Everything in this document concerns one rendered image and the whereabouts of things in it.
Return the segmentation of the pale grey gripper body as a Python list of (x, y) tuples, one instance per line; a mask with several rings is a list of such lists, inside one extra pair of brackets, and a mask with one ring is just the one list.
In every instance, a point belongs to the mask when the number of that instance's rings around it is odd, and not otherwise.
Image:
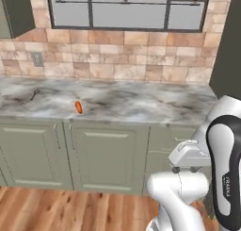
[(210, 165), (210, 156), (196, 144), (179, 143), (169, 154), (169, 163), (175, 168), (195, 168)]

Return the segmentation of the tall green drawer front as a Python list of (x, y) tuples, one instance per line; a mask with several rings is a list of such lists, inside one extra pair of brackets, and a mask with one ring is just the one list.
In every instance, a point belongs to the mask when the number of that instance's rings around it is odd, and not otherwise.
[(146, 170), (144, 181), (147, 181), (151, 173), (170, 172), (169, 153), (166, 152), (150, 152), (147, 155)]

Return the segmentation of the wide green cupboard door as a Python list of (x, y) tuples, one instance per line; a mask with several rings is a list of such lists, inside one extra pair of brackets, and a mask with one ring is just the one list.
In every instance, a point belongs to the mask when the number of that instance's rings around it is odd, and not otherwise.
[(11, 186), (66, 188), (54, 124), (0, 124), (0, 150)]

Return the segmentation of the dark framed window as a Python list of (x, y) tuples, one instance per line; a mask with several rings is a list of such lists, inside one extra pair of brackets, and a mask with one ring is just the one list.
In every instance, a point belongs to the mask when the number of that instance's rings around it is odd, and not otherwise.
[(47, 0), (56, 29), (201, 32), (209, 0)]

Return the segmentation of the grey wall socket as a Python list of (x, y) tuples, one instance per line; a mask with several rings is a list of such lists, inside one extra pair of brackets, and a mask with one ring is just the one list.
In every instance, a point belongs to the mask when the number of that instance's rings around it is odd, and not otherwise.
[(42, 67), (42, 66), (43, 66), (43, 61), (42, 61), (41, 53), (39, 53), (39, 52), (34, 52), (34, 53), (32, 54), (32, 59), (33, 59), (34, 65), (35, 65), (36, 67)]

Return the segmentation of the dark green wall cupboard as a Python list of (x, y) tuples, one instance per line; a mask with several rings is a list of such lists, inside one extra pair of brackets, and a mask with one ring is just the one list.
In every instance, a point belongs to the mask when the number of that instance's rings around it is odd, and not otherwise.
[(0, 0), (0, 39), (15, 39), (34, 28), (30, 0)]

